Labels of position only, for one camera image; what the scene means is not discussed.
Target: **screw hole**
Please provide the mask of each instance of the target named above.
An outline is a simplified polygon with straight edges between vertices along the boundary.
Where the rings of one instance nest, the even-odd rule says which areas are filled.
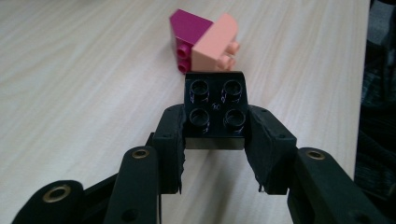
[[[138,149],[132,153],[132,157],[135,159],[143,159],[149,155],[149,151],[146,149]]]
[[[318,151],[314,151],[314,150],[306,151],[306,155],[309,158],[317,160],[317,161],[322,161],[325,159],[325,156],[322,153],[320,153]]]
[[[47,191],[43,196],[43,201],[45,203],[56,203],[63,200],[67,195],[70,194],[70,187],[67,185],[62,185],[58,187],[54,187]]]

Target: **lego stud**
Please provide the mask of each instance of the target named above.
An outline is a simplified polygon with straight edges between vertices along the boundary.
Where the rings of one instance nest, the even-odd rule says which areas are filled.
[[[209,114],[201,108],[195,108],[190,112],[190,122],[196,128],[207,131],[209,126]]]
[[[192,103],[207,102],[209,86],[203,80],[195,80],[190,86],[190,99]]]
[[[227,69],[230,64],[230,60],[231,60],[230,56],[222,54],[218,59],[218,64],[217,64],[218,68],[222,70]]]
[[[232,131],[240,131],[245,124],[245,114],[237,109],[231,109],[225,113],[224,124]]]
[[[56,203],[63,200],[72,190],[67,185],[54,187],[43,196],[44,203]]]
[[[177,47],[177,57],[180,59],[188,59],[191,55],[191,48],[185,44]]]
[[[221,101],[223,103],[227,102],[237,102],[241,98],[242,86],[236,80],[229,80],[223,85],[221,91]]]
[[[191,69],[191,64],[188,61],[180,61],[177,63],[178,71],[183,74],[186,74]]]
[[[229,53],[229,54],[232,54],[232,55],[235,55],[236,54],[236,52],[238,52],[238,50],[239,50],[239,43],[238,42],[236,42],[236,41],[233,41],[233,42],[231,42],[229,45],[228,45],[228,47],[227,47],[227,49],[225,50],[227,53]]]

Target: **table surface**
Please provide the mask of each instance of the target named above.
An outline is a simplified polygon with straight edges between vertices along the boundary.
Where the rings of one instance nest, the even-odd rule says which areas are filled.
[[[168,17],[238,21],[248,101],[353,176],[369,2],[0,1],[0,223],[38,189],[114,175],[166,107],[183,103]],[[291,223],[243,150],[186,150],[163,223]]]

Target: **magenta lego brick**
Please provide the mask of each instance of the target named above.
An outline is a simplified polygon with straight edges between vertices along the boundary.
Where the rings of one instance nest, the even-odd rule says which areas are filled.
[[[213,21],[178,9],[171,17],[172,46],[177,56],[177,68],[181,73],[191,70],[191,49],[204,35]]]
[[[189,12],[178,9],[170,17],[171,27],[176,39],[194,45],[213,21],[195,16]]]

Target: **lego brick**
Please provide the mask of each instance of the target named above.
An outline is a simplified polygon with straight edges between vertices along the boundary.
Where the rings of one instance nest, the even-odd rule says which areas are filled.
[[[170,18],[173,48],[177,68],[181,73],[191,70],[191,48],[198,42],[213,21],[178,9]]]
[[[187,149],[243,149],[248,94],[242,72],[186,74]]]
[[[235,65],[233,56],[239,50],[235,41],[238,25],[225,13],[192,47],[191,71],[230,71]]]

